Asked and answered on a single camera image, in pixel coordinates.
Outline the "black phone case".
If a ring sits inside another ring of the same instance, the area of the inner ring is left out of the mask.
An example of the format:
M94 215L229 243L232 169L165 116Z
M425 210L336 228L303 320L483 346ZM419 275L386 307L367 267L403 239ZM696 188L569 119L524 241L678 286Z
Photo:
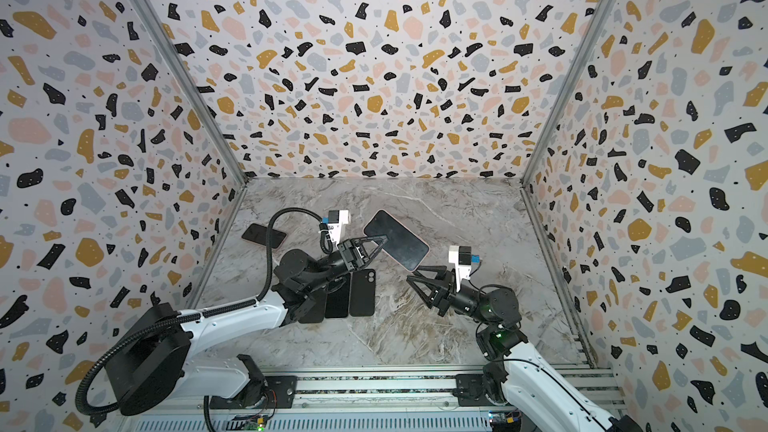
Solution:
M318 324L325 319L325 302L317 302L312 308L299 320L301 324Z
M351 275L349 315L370 317L375 313L376 272L365 269Z

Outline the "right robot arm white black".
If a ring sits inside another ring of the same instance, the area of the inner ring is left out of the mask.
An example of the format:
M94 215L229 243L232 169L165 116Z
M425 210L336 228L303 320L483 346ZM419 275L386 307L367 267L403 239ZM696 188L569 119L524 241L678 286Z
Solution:
M475 340L487 360L483 394L490 401L515 407L541 431L641 429L631 417L616 417L588 399L543 358L522 331L512 288L478 287L444 266L419 268L406 281L439 316L453 311L478 325Z

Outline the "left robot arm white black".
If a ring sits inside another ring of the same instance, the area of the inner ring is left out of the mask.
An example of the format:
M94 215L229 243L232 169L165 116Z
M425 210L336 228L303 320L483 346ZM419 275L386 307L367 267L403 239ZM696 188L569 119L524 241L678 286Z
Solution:
M233 361L207 363L199 354L257 331L372 315L376 276L370 264L386 242L384 236L347 239L321 259L290 250L275 269L277 284L261 299L185 311L169 303L152 306L106 360L116 410L139 415L183 396L254 404L266 379L252 357L239 354Z

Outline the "phone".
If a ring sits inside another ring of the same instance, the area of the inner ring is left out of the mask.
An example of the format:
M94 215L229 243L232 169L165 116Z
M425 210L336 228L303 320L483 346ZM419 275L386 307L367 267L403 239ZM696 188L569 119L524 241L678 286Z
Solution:
M241 238L257 245L270 245L272 250L279 248L285 241L287 234L277 229L269 230L267 226L257 223L250 224L242 233Z
M385 210L364 226L366 236L385 236L383 251L407 271L415 271L429 253L428 244Z
M349 315L350 290L349 277L330 285L324 313L326 319L346 318Z

